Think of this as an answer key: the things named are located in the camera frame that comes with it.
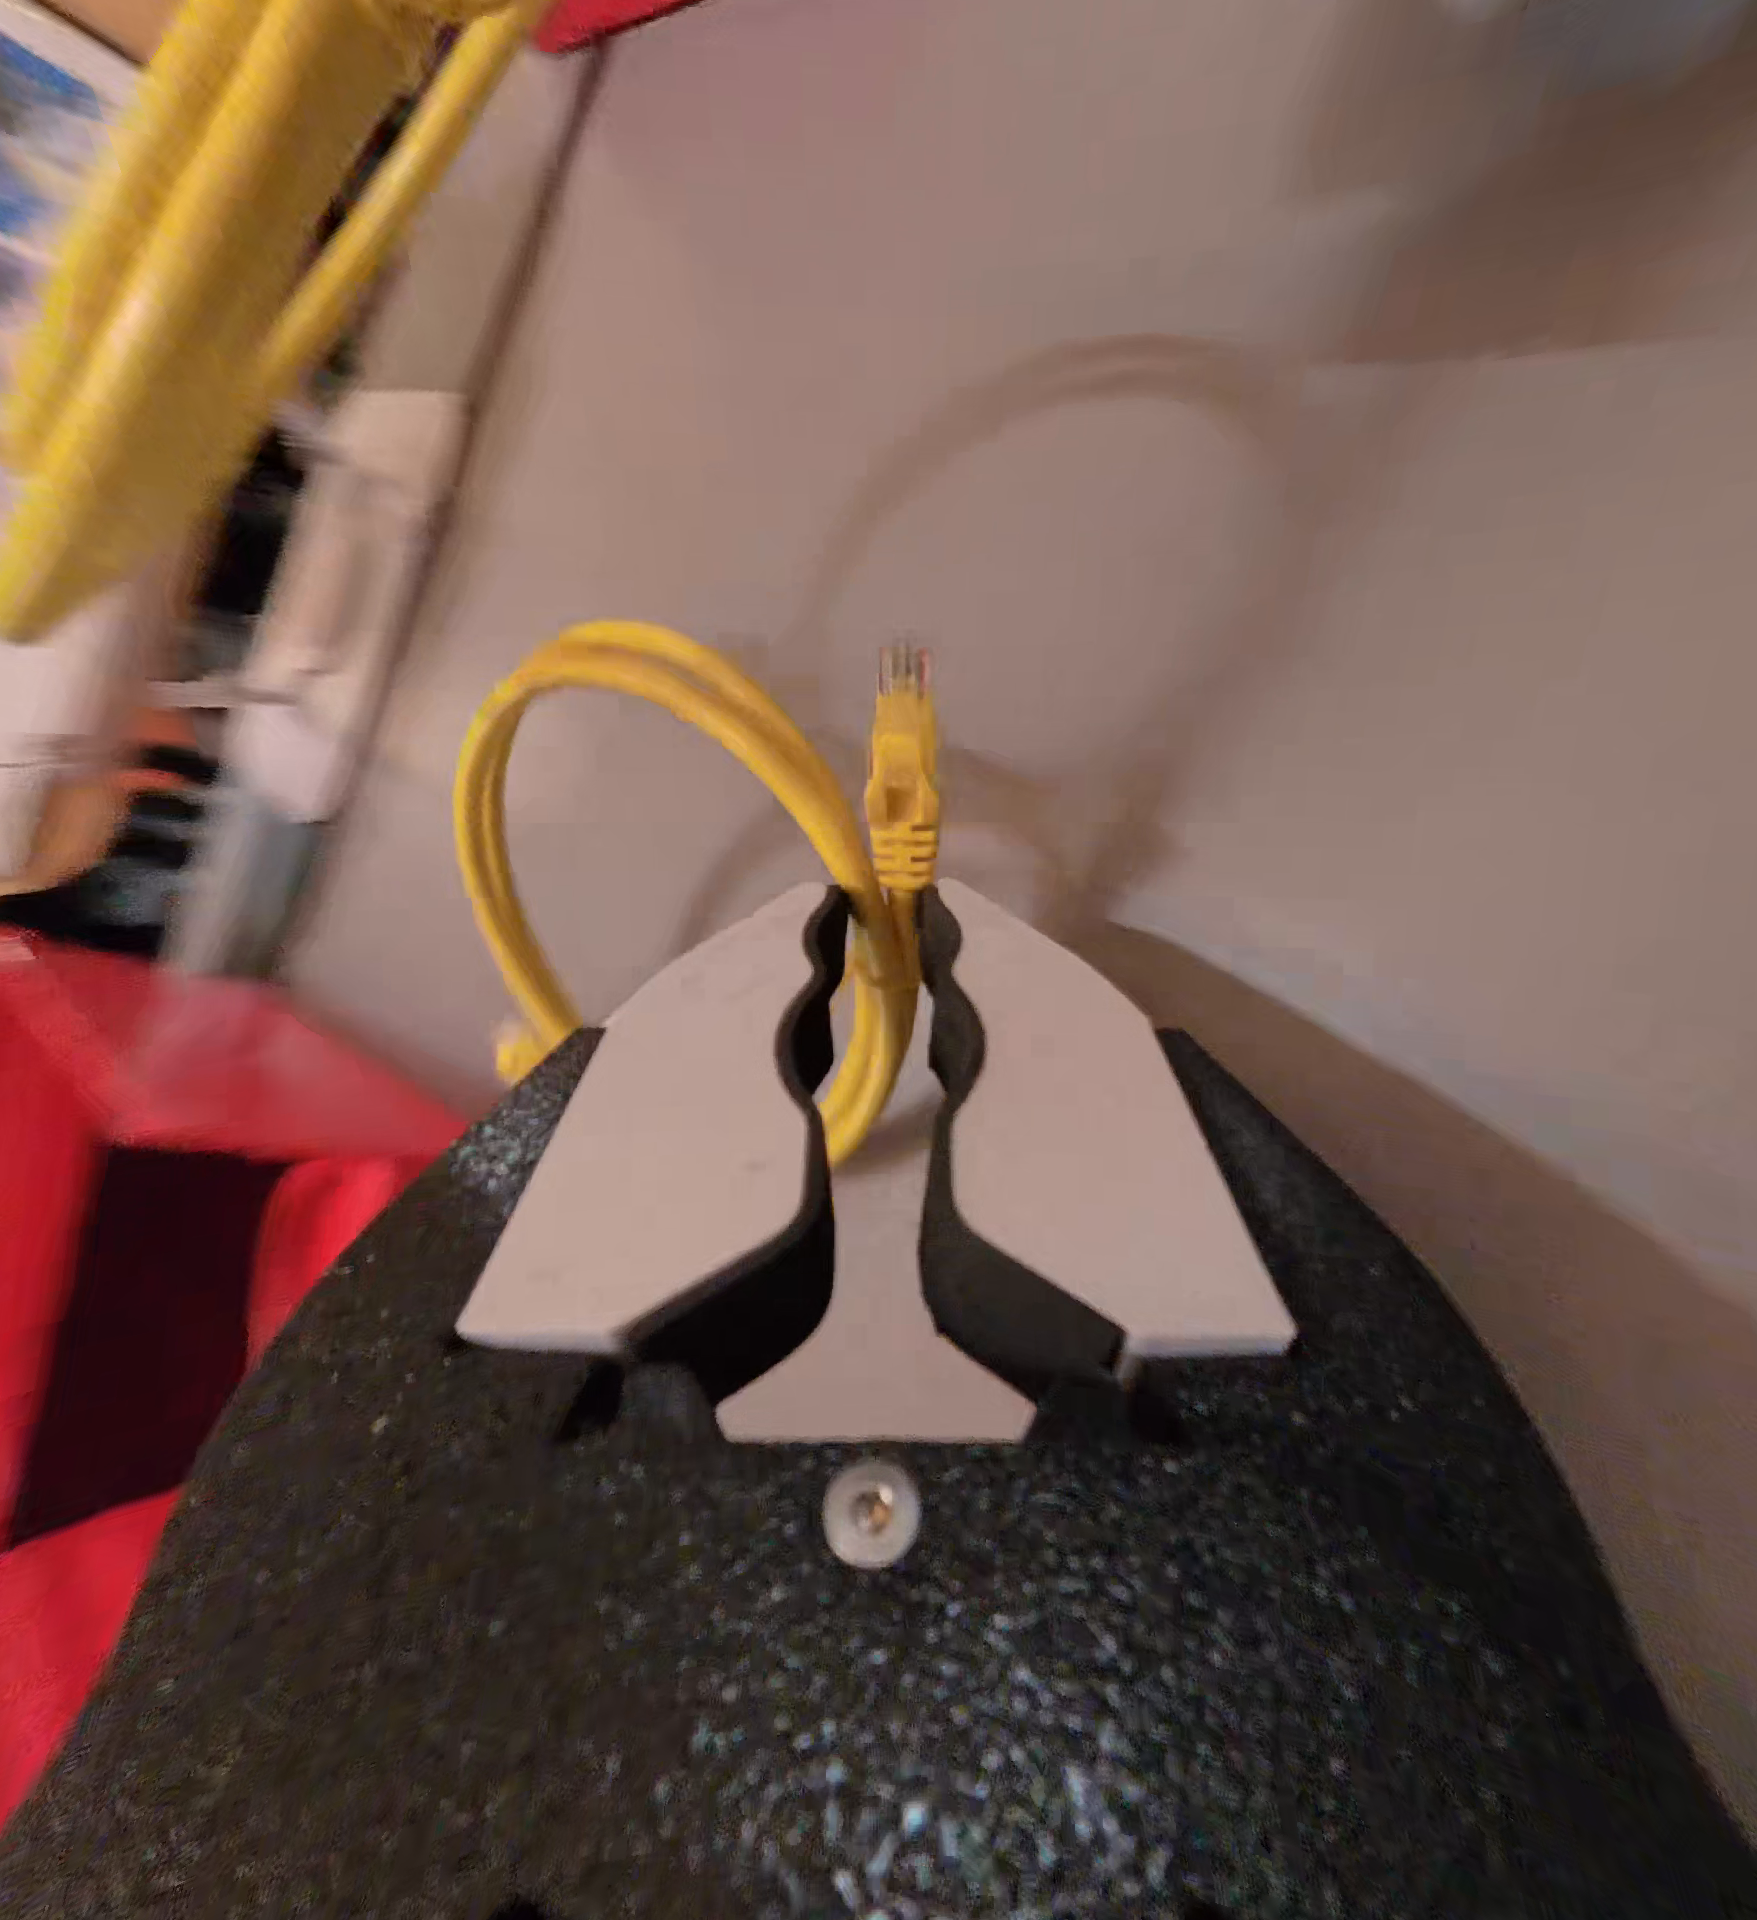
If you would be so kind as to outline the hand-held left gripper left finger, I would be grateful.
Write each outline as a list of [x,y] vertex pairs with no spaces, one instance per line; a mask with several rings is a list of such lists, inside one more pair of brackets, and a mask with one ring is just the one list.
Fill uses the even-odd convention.
[[836,1219],[816,1092],[850,909],[805,883],[603,1026],[455,1321],[463,1344],[691,1375],[721,1404],[819,1330]]

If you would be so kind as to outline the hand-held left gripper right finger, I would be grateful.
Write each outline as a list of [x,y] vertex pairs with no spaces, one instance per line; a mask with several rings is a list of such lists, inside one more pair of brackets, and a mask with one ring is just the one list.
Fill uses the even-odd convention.
[[919,1235],[943,1340],[1034,1409],[1297,1324],[1146,1015],[956,880],[919,903],[941,1105]]

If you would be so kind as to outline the red fabric bag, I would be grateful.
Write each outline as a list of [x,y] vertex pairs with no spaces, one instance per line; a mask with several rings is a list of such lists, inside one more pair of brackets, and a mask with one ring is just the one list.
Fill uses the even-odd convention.
[[247,1364],[460,1130],[271,988],[0,928],[0,1829]]

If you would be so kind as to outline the white shelf unit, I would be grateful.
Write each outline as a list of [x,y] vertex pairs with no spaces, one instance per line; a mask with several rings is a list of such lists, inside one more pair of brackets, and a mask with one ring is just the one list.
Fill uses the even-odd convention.
[[163,945],[174,972],[261,978],[289,941],[361,778],[467,417],[446,388],[355,388],[330,413],[278,417],[305,486],[224,709],[209,817]]

